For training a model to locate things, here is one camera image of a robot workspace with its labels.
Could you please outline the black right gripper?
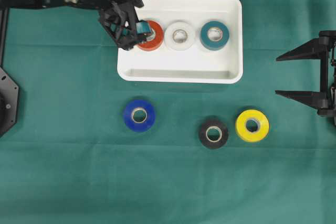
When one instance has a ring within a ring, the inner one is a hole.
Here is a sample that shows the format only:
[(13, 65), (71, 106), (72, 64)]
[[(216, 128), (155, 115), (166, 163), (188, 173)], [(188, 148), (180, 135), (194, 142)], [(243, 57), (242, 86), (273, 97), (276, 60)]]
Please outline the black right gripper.
[[(281, 91), (275, 93), (285, 98), (318, 109), (318, 115), (333, 119), (335, 125), (335, 30), (319, 32), (319, 38), (282, 54), (276, 61), (320, 59), (320, 92)], [(329, 67), (333, 69), (333, 83), (329, 87)]]

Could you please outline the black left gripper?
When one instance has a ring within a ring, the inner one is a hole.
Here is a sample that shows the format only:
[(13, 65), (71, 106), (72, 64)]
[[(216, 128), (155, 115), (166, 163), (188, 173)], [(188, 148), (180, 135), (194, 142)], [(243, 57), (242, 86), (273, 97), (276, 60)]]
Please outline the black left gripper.
[(124, 50), (130, 50), (135, 45), (154, 38), (149, 22), (138, 20), (134, 6), (143, 7), (142, 0), (78, 0), (79, 8), (101, 9), (100, 24), (118, 48)]

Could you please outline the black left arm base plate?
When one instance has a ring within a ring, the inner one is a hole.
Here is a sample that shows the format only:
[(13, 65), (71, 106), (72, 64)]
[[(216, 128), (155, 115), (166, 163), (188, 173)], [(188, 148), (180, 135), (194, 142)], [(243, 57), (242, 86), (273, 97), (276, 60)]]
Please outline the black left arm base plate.
[(18, 97), (19, 86), (1, 68), (1, 137), (16, 124)]

